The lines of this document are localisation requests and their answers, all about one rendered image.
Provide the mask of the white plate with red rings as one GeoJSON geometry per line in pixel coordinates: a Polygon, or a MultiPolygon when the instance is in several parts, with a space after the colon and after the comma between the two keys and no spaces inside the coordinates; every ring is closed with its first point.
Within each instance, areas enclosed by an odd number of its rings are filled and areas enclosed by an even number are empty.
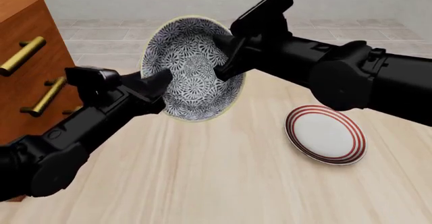
{"type": "Polygon", "coordinates": [[[367,153],[358,124],[322,105],[303,105],[289,112],[284,128],[292,145],[307,157],[328,165],[351,165],[367,153]]]}

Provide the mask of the wooden cabinet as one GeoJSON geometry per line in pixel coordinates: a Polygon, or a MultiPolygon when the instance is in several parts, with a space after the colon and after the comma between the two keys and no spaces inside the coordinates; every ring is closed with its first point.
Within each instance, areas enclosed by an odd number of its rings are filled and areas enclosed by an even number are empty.
{"type": "Polygon", "coordinates": [[[45,0],[0,0],[0,65],[21,47],[20,41],[41,36],[46,45],[11,76],[0,76],[0,146],[25,135],[39,136],[69,117],[64,110],[82,106],[77,89],[66,82],[40,117],[20,113],[48,91],[47,80],[75,67],[45,0]]]}

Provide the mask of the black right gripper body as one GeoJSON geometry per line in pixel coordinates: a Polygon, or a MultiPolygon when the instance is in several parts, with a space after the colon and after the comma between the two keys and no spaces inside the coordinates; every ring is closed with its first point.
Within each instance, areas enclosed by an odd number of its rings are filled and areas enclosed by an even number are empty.
{"type": "Polygon", "coordinates": [[[253,69],[259,71],[281,53],[283,44],[292,38],[286,19],[276,19],[264,25],[256,37],[245,37],[236,41],[236,47],[229,58],[229,75],[244,74],[253,69]]]}

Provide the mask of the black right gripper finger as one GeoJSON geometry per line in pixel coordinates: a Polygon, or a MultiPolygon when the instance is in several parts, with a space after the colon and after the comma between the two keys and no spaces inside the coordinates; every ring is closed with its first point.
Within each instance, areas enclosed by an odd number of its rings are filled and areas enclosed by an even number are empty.
{"type": "Polygon", "coordinates": [[[224,65],[217,65],[213,68],[216,77],[223,82],[227,82],[231,78],[243,74],[245,71],[237,64],[225,63],[224,65]]]}
{"type": "Polygon", "coordinates": [[[214,35],[213,42],[227,57],[232,56],[238,45],[238,39],[232,35],[214,35]]]}

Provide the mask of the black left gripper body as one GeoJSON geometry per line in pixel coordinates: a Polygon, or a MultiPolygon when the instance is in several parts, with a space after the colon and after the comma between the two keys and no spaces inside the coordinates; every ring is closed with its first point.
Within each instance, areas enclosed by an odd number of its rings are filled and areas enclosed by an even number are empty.
{"type": "Polygon", "coordinates": [[[150,101],[122,84],[89,82],[76,85],[83,108],[76,112],[79,123],[126,123],[136,116],[159,114],[162,97],[150,101]]]}

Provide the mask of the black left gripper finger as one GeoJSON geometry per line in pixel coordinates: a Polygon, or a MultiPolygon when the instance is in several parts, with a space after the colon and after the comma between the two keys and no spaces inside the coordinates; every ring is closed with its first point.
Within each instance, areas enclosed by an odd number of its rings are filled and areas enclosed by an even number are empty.
{"type": "Polygon", "coordinates": [[[124,86],[131,89],[140,89],[142,85],[140,72],[126,74],[121,76],[121,82],[124,86]]]}
{"type": "Polygon", "coordinates": [[[163,69],[148,78],[141,78],[141,80],[141,88],[132,90],[150,101],[155,101],[163,96],[173,80],[173,76],[169,69],[163,69]]]}

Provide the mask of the black white patterned bowl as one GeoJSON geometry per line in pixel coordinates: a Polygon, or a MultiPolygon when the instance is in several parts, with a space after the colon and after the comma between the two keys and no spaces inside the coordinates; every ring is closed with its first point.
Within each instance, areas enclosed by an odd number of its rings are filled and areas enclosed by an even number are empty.
{"type": "Polygon", "coordinates": [[[219,80],[214,67],[227,60],[214,41],[215,35],[230,35],[223,24],[202,16],[171,19],[148,40],[140,60],[143,78],[169,69],[173,80],[163,94],[165,114],[198,122],[227,112],[239,98],[246,76],[219,80]]]}

